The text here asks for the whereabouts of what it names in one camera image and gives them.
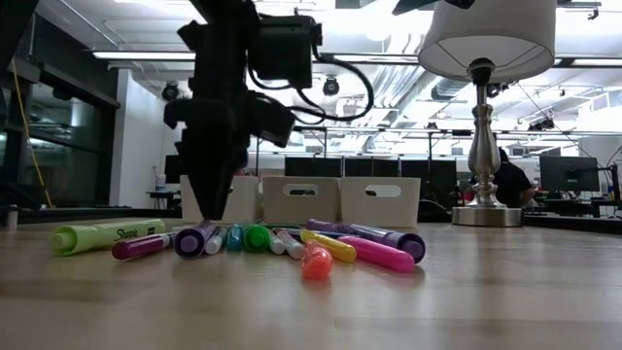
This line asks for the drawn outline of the yellow highlighter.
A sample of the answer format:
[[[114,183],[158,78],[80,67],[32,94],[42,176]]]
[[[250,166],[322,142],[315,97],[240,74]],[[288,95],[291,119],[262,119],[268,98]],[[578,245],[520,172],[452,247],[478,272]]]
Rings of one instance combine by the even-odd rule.
[[[357,258],[357,251],[352,245],[326,235],[316,233],[315,231],[303,229],[300,232],[300,238],[303,242],[311,240],[317,241],[327,248],[335,259],[342,262],[352,263]]]

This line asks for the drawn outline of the orange highlighter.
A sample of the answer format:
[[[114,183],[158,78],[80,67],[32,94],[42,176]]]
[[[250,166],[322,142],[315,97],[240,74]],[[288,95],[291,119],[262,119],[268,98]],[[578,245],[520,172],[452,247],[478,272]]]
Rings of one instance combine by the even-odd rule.
[[[325,279],[329,277],[333,264],[332,255],[317,240],[309,240],[304,243],[304,254],[301,261],[304,278]]]

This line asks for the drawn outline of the white plastic bin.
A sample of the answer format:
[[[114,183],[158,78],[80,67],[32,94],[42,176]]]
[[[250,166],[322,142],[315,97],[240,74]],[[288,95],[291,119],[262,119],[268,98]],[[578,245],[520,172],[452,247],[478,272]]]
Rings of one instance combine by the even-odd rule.
[[[203,218],[194,197],[187,175],[180,176],[183,222],[198,224]],[[259,179],[235,176],[229,190],[224,215],[218,224],[248,224],[257,220],[259,205]]]
[[[337,219],[338,178],[269,176],[261,184],[263,218],[268,224],[305,225],[310,219]]]
[[[340,180],[344,224],[414,228],[421,180],[401,177],[344,177]]]

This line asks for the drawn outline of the pink highlighter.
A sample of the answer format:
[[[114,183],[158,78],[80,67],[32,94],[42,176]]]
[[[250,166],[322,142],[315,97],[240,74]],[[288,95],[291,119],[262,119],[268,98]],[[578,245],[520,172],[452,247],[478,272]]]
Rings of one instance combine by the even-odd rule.
[[[353,246],[359,260],[402,273],[410,273],[414,269],[413,257],[399,249],[355,236],[341,236],[338,240]]]

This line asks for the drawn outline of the yellow-green Sharpie highlighter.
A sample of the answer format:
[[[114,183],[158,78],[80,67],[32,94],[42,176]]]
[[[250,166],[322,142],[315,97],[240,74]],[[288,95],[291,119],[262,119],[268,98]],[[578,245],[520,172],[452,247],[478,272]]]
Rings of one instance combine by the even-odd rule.
[[[121,241],[165,231],[166,224],[160,219],[91,226],[61,226],[52,232],[50,245],[56,256],[68,257],[87,251],[110,249]]]

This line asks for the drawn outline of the violet highlighter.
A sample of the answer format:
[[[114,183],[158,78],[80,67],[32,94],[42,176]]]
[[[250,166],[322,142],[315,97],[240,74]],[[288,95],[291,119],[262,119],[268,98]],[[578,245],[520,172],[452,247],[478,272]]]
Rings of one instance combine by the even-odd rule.
[[[340,234],[351,234],[351,228],[348,225],[339,223],[324,222],[316,219],[307,221],[305,227],[310,230],[335,232]]]

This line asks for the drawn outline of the green highlighter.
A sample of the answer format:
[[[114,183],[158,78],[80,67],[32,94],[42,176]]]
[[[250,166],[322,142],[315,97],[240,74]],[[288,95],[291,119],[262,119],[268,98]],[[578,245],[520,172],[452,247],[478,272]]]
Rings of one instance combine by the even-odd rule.
[[[243,244],[247,251],[262,253],[269,248],[269,231],[259,225],[249,225],[244,228]]]

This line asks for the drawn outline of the person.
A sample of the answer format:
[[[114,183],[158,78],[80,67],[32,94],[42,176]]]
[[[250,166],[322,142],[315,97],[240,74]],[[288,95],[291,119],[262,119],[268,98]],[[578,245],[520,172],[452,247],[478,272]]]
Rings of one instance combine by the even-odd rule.
[[[499,154],[501,163],[493,179],[497,200],[510,208],[522,208],[535,197],[536,191],[525,172],[509,161],[503,148],[499,148]]]

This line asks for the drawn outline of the red-capped thin white marker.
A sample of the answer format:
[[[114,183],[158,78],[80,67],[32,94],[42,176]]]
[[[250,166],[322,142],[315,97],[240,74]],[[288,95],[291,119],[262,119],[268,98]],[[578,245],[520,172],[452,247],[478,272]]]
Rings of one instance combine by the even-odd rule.
[[[275,228],[274,233],[282,240],[287,253],[295,260],[301,260],[304,256],[304,247],[294,239],[284,228]]]

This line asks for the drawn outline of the small black desk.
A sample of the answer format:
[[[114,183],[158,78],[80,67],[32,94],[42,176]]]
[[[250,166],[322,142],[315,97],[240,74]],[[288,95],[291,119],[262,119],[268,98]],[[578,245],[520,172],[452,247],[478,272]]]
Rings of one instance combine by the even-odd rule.
[[[176,210],[181,205],[181,192],[147,192],[154,201],[154,209]]]

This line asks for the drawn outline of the black computer monitor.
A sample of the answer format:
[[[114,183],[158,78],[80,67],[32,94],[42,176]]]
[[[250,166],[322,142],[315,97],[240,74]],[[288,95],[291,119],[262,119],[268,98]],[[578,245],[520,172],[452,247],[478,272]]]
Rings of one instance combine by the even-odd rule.
[[[178,155],[165,157],[164,175],[166,184],[179,184],[182,171],[181,159]]]
[[[547,191],[598,192],[599,166],[592,157],[539,157],[540,184]]]

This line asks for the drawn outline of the black-capped thin marker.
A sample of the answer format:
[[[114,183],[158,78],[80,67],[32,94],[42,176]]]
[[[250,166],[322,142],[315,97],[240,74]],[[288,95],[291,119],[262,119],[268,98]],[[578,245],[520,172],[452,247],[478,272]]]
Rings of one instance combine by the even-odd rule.
[[[212,236],[207,240],[204,246],[204,252],[207,255],[217,254],[226,242],[227,229],[225,227],[216,227]]]

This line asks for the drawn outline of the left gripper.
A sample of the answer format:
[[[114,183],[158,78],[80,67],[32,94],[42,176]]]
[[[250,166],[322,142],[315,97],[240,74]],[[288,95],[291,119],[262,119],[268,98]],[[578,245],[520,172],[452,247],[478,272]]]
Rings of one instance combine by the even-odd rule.
[[[175,129],[185,125],[175,142],[180,149],[180,173],[185,175],[194,198],[195,212],[201,219],[220,220],[234,176],[244,173],[248,163],[249,138],[256,136],[283,148],[294,131],[294,113],[272,96],[248,87],[247,73],[234,90],[231,100],[193,94],[166,102],[164,123]],[[197,150],[204,141],[229,148],[220,168],[210,215],[209,171],[204,156]]]

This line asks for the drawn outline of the teal highlighter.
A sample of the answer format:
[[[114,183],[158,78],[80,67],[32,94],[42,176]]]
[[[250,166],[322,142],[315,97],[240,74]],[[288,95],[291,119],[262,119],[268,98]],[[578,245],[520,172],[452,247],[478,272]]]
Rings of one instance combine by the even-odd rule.
[[[240,252],[244,248],[244,230],[239,225],[228,228],[226,236],[226,249],[231,252]]]

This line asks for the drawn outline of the table lamp white shade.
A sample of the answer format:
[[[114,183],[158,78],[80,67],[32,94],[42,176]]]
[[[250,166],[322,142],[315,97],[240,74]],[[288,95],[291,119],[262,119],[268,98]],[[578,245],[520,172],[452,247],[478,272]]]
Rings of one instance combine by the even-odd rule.
[[[439,77],[475,85],[474,136],[467,165],[475,174],[474,199],[452,209],[459,226],[516,228],[522,210],[496,198],[501,158],[491,128],[487,87],[537,76],[555,61],[557,0],[474,0],[467,9],[435,5],[418,59]]]

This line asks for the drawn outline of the magenta-capped thin marker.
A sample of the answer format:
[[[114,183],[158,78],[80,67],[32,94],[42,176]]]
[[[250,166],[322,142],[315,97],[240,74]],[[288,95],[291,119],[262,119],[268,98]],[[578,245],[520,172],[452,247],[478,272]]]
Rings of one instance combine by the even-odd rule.
[[[153,234],[117,243],[112,248],[112,256],[118,261],[127,261],[170,249],[176,232]]]

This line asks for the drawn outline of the lavender Sharpie highlighter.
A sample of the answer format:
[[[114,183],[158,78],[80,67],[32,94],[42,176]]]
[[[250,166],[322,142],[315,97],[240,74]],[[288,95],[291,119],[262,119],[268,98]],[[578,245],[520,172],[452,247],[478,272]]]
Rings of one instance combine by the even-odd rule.
[[[426,243],[423,238],[416,233],[404,233],[380,227],[361,225],[349,225],[349,232],[360,238],[401,250],[409,254],[414,259],[415,263],[419,263],[426,254]]]
[[[205,245],[215,233],[217,226],[209,221],[194,227],[180,230],[175,239],[173,248],[182,259],[195,259],[205,254]]]

